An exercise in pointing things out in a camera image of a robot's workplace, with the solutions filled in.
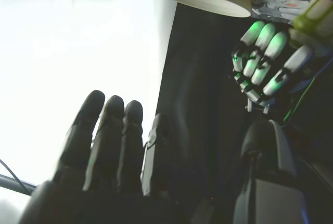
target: yellow-green object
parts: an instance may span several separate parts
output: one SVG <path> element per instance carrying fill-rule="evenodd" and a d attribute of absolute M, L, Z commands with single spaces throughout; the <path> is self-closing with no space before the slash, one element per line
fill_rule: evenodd
<path fill-rule="evenodd" d="M 319 56 L 326 55 L 333 46 L 333 1 L 316 0 L 294 19 L 289 32 L 293 47 L 308 44 Z"/>

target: robotic hand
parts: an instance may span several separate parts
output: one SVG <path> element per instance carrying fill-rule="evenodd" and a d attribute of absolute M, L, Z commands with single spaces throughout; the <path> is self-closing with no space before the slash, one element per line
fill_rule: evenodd
<path fill-rule="evenodd" d="M 232 53 L 233 77 L 248 97 L 248 111 L 254 102 L 267 113 L 278 94 L 300 92 L 330 64 L 332 22 L 333 2 L 317 0 L 294 29 L 276 33 L 262 21 L 250 27 Z"/>
<path fill-rule="evenodd" d="M 100 91 L 93 91 L 86 98 L 68 131 L 54 177 L 32 193 L 20 224 L 137 223 L 138 220 L 186 223 L 165 190 L 167 178 L 161 180 L 159 175 L 163 173 L 158 173 L 156 166 L 150 168 L 149 194 L 142 194 L 143 110 L 139 102 L 130 102 L 124 111 L 123 100 L 111 97 L 92 146 L 92 133 L 104 99 Z M 154 157 L 150 153 L 155 164 L 162 164 L 161 159 L 168 157 L 167 133 L 165 118 L 157 115 L 149 150 L 154 147 L 161 153 L 164 148 L 164 156 Z"/>

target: white robotic hand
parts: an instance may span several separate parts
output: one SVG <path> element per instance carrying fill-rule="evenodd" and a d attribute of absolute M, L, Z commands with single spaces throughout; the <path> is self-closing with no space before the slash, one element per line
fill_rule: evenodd
<path fill-rule="evenodd" d="M 265 107 L 266 113 L 275 102 L 274 96 L 313 58 L 314 50 L 303 45 L 284 64 L 276 62 L 287 47 L 287 40 L 287 33 L 276 33 L 272 23 L 257 21 L 234 49 L 233 77 L 249 99 L 248 111 L 254 102 Z M 269 73 L 272 67 L 278 71 Z"/>

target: green cable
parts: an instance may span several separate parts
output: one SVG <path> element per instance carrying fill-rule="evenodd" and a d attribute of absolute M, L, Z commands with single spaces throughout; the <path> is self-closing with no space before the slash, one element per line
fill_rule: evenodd
<path fill-rule="evenodd" d="M 295 113 L 295 111 L 297 110 L 298 106 L 300 105 L 301 101 L 303 100 L 304 96 L 308 93 L 310 87 L 312 86 L 312 84 L 314 83 L 314 81 L 316 80 L 316 77 L 314 77 L 310 84 L 307 86 L 307 88 L 305 89 L 305 91 L 303 92 L 302 96 L 300 97 L 300 99 L 298 100 L 296 106 L 293 109 L 290 109 L 287 113 L 287 115 L 285 116 L 285 118 L 283 119 L 284 122 L 287 121 L 287 119 L 289 119 L 291 117 L 291 115 L 293 115 Z"/>

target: white backdrop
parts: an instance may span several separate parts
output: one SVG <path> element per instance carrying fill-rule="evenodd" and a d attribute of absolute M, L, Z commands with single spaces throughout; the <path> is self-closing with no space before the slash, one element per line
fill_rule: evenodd
<path fill-rule="evenodd" d="M 176 2 L 0 0 L 0 159 L 48 179 L 66 131 L 94 89 L 155 115 Z M 9 173 L 0 166 L 0 174 Z"/>

